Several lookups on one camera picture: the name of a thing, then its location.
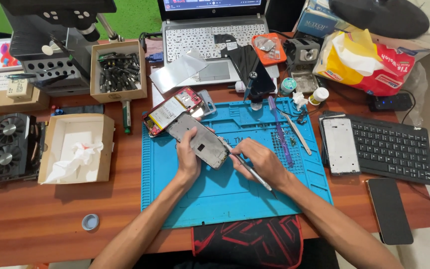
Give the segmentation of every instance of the blue silicone repair mat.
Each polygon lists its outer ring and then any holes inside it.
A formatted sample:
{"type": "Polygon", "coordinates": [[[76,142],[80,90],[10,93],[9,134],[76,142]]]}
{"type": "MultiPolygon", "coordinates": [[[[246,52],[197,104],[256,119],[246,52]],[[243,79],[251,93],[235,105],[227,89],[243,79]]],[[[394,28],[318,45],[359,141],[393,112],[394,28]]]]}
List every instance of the blue silicone repair mat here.
{"type": "MultiPolygon", "coordinates": [[[[278,108],[296,115],[290,98],[278,98],[278,108]]],[[[293,167],[288,167],[275,127],[275,117],[268,102],[263,108],[253,111],[250,102],[217,103],[216,112],[206,116],[202,123],[211,127],[235,147],[244,138],[250,137],[273,150],[284,164],[303,184],[330,204],[333,204],[321,157],[316,144],[309,117],[303,125],[295,123],[312,151],[309,156],[286,119],[278,113],[293,167]],[[294,146],[290,137],[296,139],[294,146]]],[[[175,176],[178,168],[175,139],[167,133],[150,138],[147,128],[142,126],[142,179],[141,210],[158,196],[175,176]]],[[[261,184],[245,179],[233,169],[230,158],[219,170],[202,162],[202,172],[194,186],[179,201],[163,225],[163,229],[223,223],[245,219],[256,219],[301,213],[287,196],[276,192],[279,200],[261,184]]]]}

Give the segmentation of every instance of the laptop screen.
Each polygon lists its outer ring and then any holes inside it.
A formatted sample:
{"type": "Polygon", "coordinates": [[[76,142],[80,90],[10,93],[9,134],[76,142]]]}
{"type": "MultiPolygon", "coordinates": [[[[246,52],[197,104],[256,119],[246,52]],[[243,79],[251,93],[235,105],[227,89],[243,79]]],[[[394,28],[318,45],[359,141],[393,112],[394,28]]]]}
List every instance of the laptop screen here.
{"type": "Polygon", "coordinates": [[[261,0],[164,0],[165,11],[259,6],[261,0]]]}

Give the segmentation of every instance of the green grass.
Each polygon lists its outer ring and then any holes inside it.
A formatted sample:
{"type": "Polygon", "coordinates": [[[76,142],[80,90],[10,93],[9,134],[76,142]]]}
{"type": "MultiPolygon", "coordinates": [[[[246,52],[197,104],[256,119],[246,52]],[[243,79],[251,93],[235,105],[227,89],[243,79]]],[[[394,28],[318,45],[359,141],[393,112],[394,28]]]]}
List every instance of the green grass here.
{"type": "MultiPolygon", "coordinates": [[[[106,13],[105,16],[111,27],[126,39],[139,38],[141,32],[158,32],[161,18],[157,0],[114,0],[117,13],[106,13]]],[[[101,39],[107,38],[107,33],[97,25],[101,39]]],[[[11,26],[0,6],[0,32],[11,33],[11,26]]]]}

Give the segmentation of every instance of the laptop touchpad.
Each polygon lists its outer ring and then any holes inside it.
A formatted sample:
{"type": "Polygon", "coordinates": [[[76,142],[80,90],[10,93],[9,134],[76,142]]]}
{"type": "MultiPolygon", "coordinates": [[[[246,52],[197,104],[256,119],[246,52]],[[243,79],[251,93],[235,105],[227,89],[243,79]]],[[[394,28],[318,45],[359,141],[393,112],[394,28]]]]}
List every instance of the laptop touchpad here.
{"type": "Polygon", "coordinates": [[[228,63],[213,63],[209,64],[206,68],[198,72],[200,81],[213,81],[230,79],[230,71],[228,70],[228,63]]]}

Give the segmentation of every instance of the purple brush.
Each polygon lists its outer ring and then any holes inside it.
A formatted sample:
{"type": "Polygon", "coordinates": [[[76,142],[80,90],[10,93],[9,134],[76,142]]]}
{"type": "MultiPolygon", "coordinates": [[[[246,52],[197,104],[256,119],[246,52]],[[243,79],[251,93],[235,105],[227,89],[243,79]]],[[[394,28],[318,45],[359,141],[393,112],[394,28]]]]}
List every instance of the purple brush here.
{"type": "Polygon", "coordinates": [[[279,139],[281,141],[281,147],[283,148],[283,152],[285,153],[286,161],[288,162],[289,167],[293,167],[293,160],[291,159],[290,151],[288,151],[288,145],[286,144],[285,135],[283,130],[281,129],[281,125],[278,121],[278,113],[275,105],[275,100],[273,100],[272,96],[268,96],[268,105],[270,105],[270,110],[275,115],[276,120],[276,130],[278,132],[279,139]]]}

